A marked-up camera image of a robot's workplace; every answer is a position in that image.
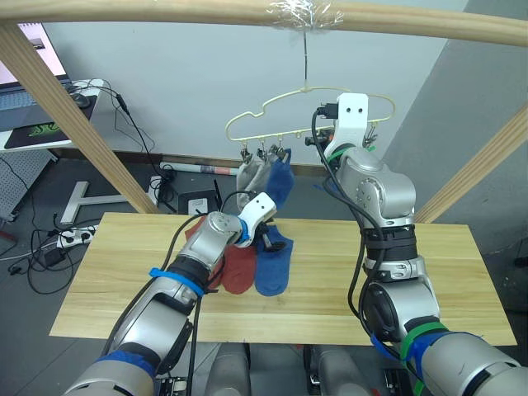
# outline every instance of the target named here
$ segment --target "gray floor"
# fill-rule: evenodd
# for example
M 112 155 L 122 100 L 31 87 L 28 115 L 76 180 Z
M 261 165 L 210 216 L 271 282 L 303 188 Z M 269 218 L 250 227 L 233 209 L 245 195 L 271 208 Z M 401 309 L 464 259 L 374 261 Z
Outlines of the gray floor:
M 146 189 L 152 170 L 147 165 L 127 165 L 138 182 Z M 213 179 L 219 182 L 223 194 L 234 189 L 234 178 L 194 173 L 178 173 L 174 181 L 180 192 L 212 188 Z M 64 210 L 69 194 L 76 181 L 91 183 L 88 195 L 115 193 L 92 165 L 82 160 L 60 160 L 50 164 L 40 180 L 31 189 L 35 197 L 36 224 L 43 229 L 53 228 L 53 213 Z M 321 182 L 317 177 L 296 177 L 292 194 L 280 213 L 280 217 L 311 219 L 349 219 L 347 210 L 323 191 L 315 187 Z M 129 211 L 128 204 L 99 205 L 82 208 L 78 219 L 101 217 L 105 211 Z M 3 230 L 15 234 L 19 243 L 7 256 L 16 256 L 29 250 L 31 205 L 25 199 L 15 223 Z M 512 264 L 517 254 L 528 254 L 528 242 L 519 250 L 519 243 L 493 255 L 486 256 L 493 282 L 507 309 L 508 318 L 520 346 L 503 348 L 524 365 L 528 365 L 526 352 L 526 290 L 528 270 Z M 77 249 L 73 259 L 83 255 Z M 49 337 L 48 332 L 66 294 L 63 290 L 55 295 L 37 295 L 32 292 L 24 276 L 9 276 L 6 269 L 10 262 L 0 261 L 0 395 L 51 396 L 61 394 L 67 386 L 94 360 L 102 349 L 102 340 Z M 42 289 L 51 290 L 65 280 L 64 274 L 39 274 L 35 283 Z M 196 355 L 194 395 L 203 394 L 205 382 L 217 344 L 199 343 Z M 348 347 L 372 388 L 382 395 L 382 368 L 394 366 L 380 357 L 372 347 Z M 260 395 L 305 395 L 304 371 L 301 351 L 290 345 L 251 345 L 252 388 Z M 188 351 L 172 371 L 185 375 Z

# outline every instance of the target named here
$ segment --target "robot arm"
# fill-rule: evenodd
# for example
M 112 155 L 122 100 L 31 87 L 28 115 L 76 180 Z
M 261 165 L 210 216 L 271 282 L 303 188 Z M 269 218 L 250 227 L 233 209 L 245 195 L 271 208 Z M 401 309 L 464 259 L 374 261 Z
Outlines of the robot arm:
M 166 271 L 152 269 L 144 293 L 118 321 L 108 353 L 66 391 L 68 396 L 152 396 L 153 378 L 178 362 L 192 333 L 187 316 L 207 290 L 207 280 L 229 244 L 244 248 L 257 226 L 276 212 L 265 193 L 237 216 L 207 215 Z
M 417 253 L 414 185 L 362 147 L 367 105 L 365 95 L 344 93 L 337 105 L 325 106 L 327 118 L 337 120 L 324 154 L 330 157 L 349 147 L 336 165 L 337 180 L 347 198 L 370 215 L 383 234 L 380 238 L 363 217 L 367 274 L 384 251 L 363 303 L 371 338 L 391 342 L 435 396 L 524 395 L 528 369 L 481 337 L 450 332 L 440 323 L 440 307 L 424 259 Z

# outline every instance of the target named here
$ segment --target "wooden frame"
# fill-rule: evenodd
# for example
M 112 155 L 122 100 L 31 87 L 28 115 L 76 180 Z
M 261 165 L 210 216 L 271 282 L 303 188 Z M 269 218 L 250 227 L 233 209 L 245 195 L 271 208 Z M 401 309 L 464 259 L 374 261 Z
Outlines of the wooden frame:
M 173 21 L 274 26 L 271 0 L 2 0 L 0 60 L 40 106 L 79 147 L 101 174 L 140 213 L 158 209 L 108 148 L 82 112 L 42 62 L 16 25 L 24 21 Z M 330 29 L 424 35 L 488 43 L 528 46 L 528 22 L 420 7 L 363 2 L 332 2 L 328 12 L 341 12 Z M 417 221 L 431 222 L 482 180 L 528 136 L 526 106 L 505 125 L 423 208 Z

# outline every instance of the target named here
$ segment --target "white wall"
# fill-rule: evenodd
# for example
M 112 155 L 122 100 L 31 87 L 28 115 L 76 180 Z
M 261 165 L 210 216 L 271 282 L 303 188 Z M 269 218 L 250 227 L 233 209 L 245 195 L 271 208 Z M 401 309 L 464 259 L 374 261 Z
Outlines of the white wall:
M 383 3 L 462 11 L 467 0 Z M 225 138 L 226 121 L 246 110 L 258 111 L 263 101 L 297 89 L 304 80 L 302 36 L 291 31 L 135 22 L 52 23 L 46 29 L 70 77 L 110 80 L 136 122 L 153 136 L 157 153 L 238 158 L 241 146 Z M 309 82 L 384 93 L 397 102 L 396 116 L 378 128 L 376 153 L 381 157 L 445 42 L 358 32 L 311 34 Z M 324 91 L 288 99 L 272 107 L 269 116 L 243 121 L 234 131 L 243 136 L 308 127 L 317 105 L 335 97 Z M 373 116 L 388 110 L 381 102 L 370 104 Z M 113 131 L 110 118 L 102 131 L 110 146 L 137 151 L 137 144 Z M 304 139 L 289 137 L 284 145 L 292 147 L 294 163 L 318 163 Z

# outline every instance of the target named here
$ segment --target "blue sock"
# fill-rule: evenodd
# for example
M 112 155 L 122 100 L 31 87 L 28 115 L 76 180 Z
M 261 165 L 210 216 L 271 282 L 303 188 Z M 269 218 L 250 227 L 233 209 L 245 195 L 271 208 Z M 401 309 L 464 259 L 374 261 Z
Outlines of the blue sock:
M 285 246 L 278 252 L 266 252 L 264 241 L 262 238 L 258 240 L 255 288 L 261 295 L 272 296 L 282 293 L 288 285 L 294 241 L 283 237 L 276 225 L 271 225 L 268 228 L 267 236 L 270 242 L 283 242 Z
M 273 199 L 277 209 L 282 208 L 291 189 L 294 187 L 294 173 L 291 171 L 291 149 L 284 150 L 288 153 L 285 162 L 277 159 L 271 165 L 270 178 L 267 181 L 266 193 Z

